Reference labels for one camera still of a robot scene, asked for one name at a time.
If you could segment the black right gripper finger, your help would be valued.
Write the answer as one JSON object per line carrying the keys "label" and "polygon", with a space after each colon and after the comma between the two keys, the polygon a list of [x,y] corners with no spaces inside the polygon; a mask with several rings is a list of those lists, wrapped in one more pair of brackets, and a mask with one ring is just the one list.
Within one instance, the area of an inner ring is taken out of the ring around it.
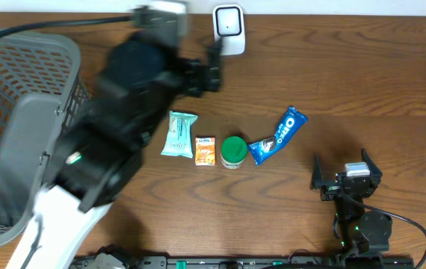
{"label": "black right gripper finger", "polygon": [[361,149],[361,156],[362,156],[362,161],[365,162],[369,168],[371,177],[381,178],[383,176],[382,172],[376,166],[376,164],[370,159],[368,153],[366,152],[366,149],[364,148]]}
{"label": "black right gripper finger", "polygon": [[314,154],[313,171],[309,188],[311,190],[317,190],[321,189],[323,186],[325,186],[325,181],[321,173],[321,163],[319,156]]}

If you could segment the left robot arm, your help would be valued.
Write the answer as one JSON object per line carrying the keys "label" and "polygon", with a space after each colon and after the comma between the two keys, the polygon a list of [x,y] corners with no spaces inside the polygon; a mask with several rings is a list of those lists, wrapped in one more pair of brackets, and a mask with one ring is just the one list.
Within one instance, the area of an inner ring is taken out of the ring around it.
{"label": "left robot arm", "polygon": [[98,95],[55,142],[33,215],[9,268],[67,268],[92,228],[141,168],[143,149],[178,96],[220,89],[222,40],[208,61],[182,58],[175,37],[147,31],[114,47]]}

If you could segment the orange snack packet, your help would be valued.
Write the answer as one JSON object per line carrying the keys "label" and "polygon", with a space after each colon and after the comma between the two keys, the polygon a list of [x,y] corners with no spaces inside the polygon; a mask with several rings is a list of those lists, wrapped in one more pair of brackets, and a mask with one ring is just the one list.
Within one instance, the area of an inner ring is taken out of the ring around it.
{"label": "orange snack packet", "polygon": [[195,164],[197,166],[216,165],[216,140],[214,137],[195,138]]}

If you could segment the light teal wipes pack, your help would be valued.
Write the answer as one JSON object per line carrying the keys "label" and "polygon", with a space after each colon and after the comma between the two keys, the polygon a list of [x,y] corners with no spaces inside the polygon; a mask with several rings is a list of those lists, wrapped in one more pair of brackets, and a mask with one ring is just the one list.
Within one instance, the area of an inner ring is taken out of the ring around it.
{"label": "light teal wipes pack", "polygon": [[162,155],[193,158],[191,127],[197,120],[195,114],[171,111],[167,138]]}

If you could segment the green lid white jar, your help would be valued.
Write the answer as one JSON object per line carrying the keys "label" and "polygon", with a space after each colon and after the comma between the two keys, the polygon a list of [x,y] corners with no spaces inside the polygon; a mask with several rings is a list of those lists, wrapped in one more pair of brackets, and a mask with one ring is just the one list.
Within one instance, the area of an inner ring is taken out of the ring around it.
{"label": "green lid white jar", "polygon": [[225,168],[238,169],[246,159],[247,153],[247,144],[241,137],[227,137],[221,145],[220,160]]}

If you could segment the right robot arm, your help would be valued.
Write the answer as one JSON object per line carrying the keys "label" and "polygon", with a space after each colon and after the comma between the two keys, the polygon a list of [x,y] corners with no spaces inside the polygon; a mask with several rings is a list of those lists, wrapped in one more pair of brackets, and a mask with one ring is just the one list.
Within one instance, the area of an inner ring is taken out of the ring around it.
{"label": "right robot arm", "polygon": [[392,234],[391,217],[362,206],[378,188],[383,174],[364,149],[361,156],[361,162],[346,164],[344,172],[326,180],[316,155],[310,183],[312,190],[320,191],[322,201],[334,202],[333,234],[347,251],[358,256],[387,251]]}

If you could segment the blue Oreo cookie pack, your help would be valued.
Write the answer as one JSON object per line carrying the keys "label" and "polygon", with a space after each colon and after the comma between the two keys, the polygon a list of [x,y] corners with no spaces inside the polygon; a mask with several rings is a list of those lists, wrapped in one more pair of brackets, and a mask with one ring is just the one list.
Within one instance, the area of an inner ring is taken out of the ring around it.
{"label": "blue Oreo cookie pack", "polygon": [[289,106],[272,137],[248,144],[256,166],[263,164],[268,158],[284,148],[297,131],[308,122],[308,117],[294,106]]}

